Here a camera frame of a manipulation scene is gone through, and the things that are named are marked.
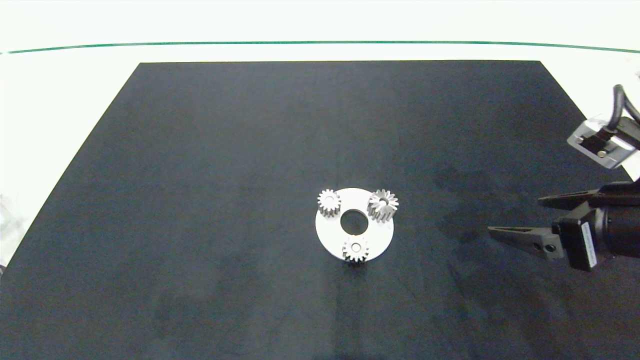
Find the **black cable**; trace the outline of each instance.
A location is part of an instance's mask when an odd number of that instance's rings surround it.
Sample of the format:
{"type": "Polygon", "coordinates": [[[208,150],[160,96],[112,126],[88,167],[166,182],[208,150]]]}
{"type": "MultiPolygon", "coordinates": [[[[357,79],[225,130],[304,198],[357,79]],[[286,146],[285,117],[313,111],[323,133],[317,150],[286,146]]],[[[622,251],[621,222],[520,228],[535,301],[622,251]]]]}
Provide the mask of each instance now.
{"type": "Polygon", "coordinates": [[[632,118],[640,125],[640,113],[636,107],[629,101],[629,98],[625,95],[625,109],[631,115],[632,118]]]}
{"type": "Polygon", "coordinates": [[[622,85],[616,85],[613,87],[613,114],[611,114],[611,120],[607,124],[607,130],[609,132],[616,132],[620,117],[622,116],[622,110],[625,107],[625,89],[622,85]]]}

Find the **robotic arm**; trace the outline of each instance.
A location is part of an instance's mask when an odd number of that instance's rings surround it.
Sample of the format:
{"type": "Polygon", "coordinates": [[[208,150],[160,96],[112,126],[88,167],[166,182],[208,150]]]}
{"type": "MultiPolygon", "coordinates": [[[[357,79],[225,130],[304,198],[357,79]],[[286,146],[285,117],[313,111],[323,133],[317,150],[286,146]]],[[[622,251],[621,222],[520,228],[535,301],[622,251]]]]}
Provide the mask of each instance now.
{"type": "MultiPolygon", "coordinates": [[[[611,119],[585,120],[567,142],[606,168],[618,167],[640,149],[640,113],[616,85],[611,119]],[[622,117],[623,110],[632,119],[622,117]]],[[[640,258],[640,179],[543,197],[538,203],[569,212],[551,228],[489,227],[489,233],[539,258],[566,256],[572,268],[589,272],[616,256],[640,258]]]]}

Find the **white background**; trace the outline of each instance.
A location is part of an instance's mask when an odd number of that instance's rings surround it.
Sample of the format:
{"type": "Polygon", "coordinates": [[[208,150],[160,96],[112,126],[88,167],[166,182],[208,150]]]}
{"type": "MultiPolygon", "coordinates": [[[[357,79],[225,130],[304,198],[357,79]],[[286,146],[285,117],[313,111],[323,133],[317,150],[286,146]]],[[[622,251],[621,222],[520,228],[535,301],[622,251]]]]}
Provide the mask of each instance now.
{"type": "Polygon", "coordinates": [[[640,49],[639,14],[639,1],[0,1],[0,265],[9,262],[78,148],[140,62],[540,60],[587,117],[611,111],[611,89],[617,83],[640,105],[637,53],[432,44],[9,51],[291,40],[501,41],[640,49]]]}

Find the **gear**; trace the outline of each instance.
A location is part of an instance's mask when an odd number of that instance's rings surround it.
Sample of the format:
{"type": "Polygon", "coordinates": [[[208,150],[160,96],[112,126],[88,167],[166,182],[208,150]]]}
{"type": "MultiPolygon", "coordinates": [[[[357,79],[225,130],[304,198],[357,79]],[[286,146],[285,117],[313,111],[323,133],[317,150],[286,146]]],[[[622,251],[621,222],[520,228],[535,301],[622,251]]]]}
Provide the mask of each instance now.
{"type": "Polygon", "coordinates": [[[371,193],[367,211],[373,220],[386,222],[394,216],[396,210],[398,210],[398,199],[395,194],[385,189],[371,193]]]}
{"type": "Polygon", "coordinates": [[[350,236],[342,246],[342,258],[350,263],[363,263],[369,257],[369,244],[361,236],[350,236]]]}
{"type": "Polygon", "coordinates": [[[333,190],[324,190],[318,195],[318,210],[326,217],[340,213],[340,195],[333,190]]]}

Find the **label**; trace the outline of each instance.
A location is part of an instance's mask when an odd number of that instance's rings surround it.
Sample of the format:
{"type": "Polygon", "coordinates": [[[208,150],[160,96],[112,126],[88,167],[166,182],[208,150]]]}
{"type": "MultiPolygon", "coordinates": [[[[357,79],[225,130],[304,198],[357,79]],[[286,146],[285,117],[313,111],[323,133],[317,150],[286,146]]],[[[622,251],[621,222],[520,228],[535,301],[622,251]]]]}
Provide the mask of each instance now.
{"type": "Polygon", "coordinates": [[[581,225],[582,238],[584,238],[584,247],[587,249],[587,258],[589,259],[589,267],[593,268],[598,263],[596,259],[596,250],[593,248],[593,239],[591,237],[591,230],[589,229],[589,223],[585,222],[581,225]]]}

